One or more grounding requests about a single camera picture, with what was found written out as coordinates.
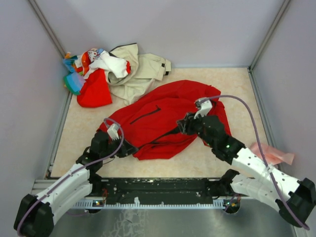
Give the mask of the red zip jacket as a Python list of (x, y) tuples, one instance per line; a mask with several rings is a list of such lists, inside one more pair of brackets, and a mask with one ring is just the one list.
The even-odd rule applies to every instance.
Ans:
[(177, 121), (186, 113), (197, 111), (195, 101), (213, 97), (210, 115), (216, 115), (231, 134), (225, 107), (218, 96), (220, 90), (197, 81), (180, 80), (157, 87), (135, 103), (112, 115), (108, 124), (116, 121), (123, 129), (125, 142), (135, 147), (133, 156), (139, 160), (170, 159), (186, 149), (196, 135), (184, 135)]

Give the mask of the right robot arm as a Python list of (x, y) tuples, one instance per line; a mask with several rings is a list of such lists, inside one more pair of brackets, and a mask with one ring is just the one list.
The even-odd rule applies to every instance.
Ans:
[(316, 187), (308, 178), (299, 180), (272, 164), (266, 165), (241, 141), (229, 135), (217, 116), (186, 114), (177, 121), (181, 133), (197, 135), (211, 147), (221, 161), (244, 171), (245, 177), (235, 170), (227, 171), (231, 178), (221, 182), (221, 191), (252, 197), (276, 210), (295, 227), (308, 229), (306, 221), (316, 206)]

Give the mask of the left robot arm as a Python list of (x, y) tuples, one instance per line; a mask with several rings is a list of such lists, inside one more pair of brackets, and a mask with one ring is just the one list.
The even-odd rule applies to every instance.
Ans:
[(123, 136), (112, 138), (98, 131), (70, 170), (37, 195), (21, 200), (14, 222), (20, 237), (48, 237), (59, 219), (79, 200), (103, 190), (97, 171), (108, 158), (124, 158), (138, 151)]

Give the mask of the beige jacket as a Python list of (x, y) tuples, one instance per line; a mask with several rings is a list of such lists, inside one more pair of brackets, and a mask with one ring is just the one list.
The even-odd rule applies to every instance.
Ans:
[(130, 74), (122, 79), (108, 73), (110, 93), (130, 105), (154, 89), (171, 72), (171, 62), (152, 53), (139, 54), (138, 44), (117, 46), (110, 55), (123, 58), (130, 63)]

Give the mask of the red cloth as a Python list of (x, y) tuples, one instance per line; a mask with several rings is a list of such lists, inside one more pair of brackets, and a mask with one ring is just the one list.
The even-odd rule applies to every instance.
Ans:
[(112, 103), (104, 70), (94, 71), (84, 83), (77, 102), (81, 107), (98, 108)]

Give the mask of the colourful striped cloth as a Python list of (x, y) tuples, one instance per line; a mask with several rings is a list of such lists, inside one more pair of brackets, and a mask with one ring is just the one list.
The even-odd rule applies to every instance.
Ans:
[(75, 61), (78, 59), (76, 55), (72, 56), (67, 53), (62, 60), (69, 74), (63, 77), (64, 86), (74, 95), (80, 95), (80, 92), (85, 84), (85, 79), (82, 76), (82, 69), (77, 69)]

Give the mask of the pink cloth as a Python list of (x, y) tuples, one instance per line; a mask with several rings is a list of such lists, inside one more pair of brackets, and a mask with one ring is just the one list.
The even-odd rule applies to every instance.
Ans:
[[(267, 144), (261, 143), (261, 148), (263, 151), (263, 154), (266, 158), (266, 161), (268, 164), (272, 163), (273, 165), (280, 164), (282, 162), (287, 163), (291, 165), (294, 160), (294, 154), (293, 153), (285, 153), (282, 152), (272, 146), (269, 146)], [(259, 144), (257, 142), (254, 142), (251, 144), (249, 148), (257, 157), (259, 157), (261, 160), (263, 160), (263, 157), (259, 150)]]

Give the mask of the white printed shirt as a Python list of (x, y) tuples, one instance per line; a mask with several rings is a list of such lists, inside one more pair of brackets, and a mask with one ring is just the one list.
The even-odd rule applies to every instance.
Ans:
[(131, 72), (130, 62), (115, 57), (102, 48), (93, 48), (80, 56), (73, 63), (74, 70), (84, 79), (96, 70), (113, 73), (117, 78), (124, 78)]

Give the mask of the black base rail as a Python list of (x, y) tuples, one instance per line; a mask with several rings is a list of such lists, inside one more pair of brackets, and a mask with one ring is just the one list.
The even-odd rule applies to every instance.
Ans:
[(100, 199), (107, 205), (212, 204), (235, 192), (221, 179), (212, 178), (103, 178), (85, 198)]

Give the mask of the aluminium frame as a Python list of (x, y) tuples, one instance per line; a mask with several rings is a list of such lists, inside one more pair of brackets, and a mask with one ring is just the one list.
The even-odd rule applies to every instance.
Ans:
[(254, 198), (271, 208), (289, 224), (306, 227), (316, 205), (316, 188), (310, 179), (299, 180), (276, 169), (264, 155), (255, 155), (231, 136), (215, 110), (219, 95), (194, 101), (197, 111), (185, 110), (174, 120), (169, 135), (199, 137), (221, 161), (232, 166), (219, 180), (154, 179), (139, 181), (114, 178), (102, 180), (97, 171), (109, 158), (136, 154), (141, 147), (132, 142), (149, 134), (142, 128), (128, 134), (122, 122), (106, 118), (92, 138), (91, 145), (72, 168), (51, 186), (24, 197), (14, 227), (22, 237), (47, 237), (58, 220), (83, 198), (87, 210), (126, 206), (211, 205), (221, 196)]

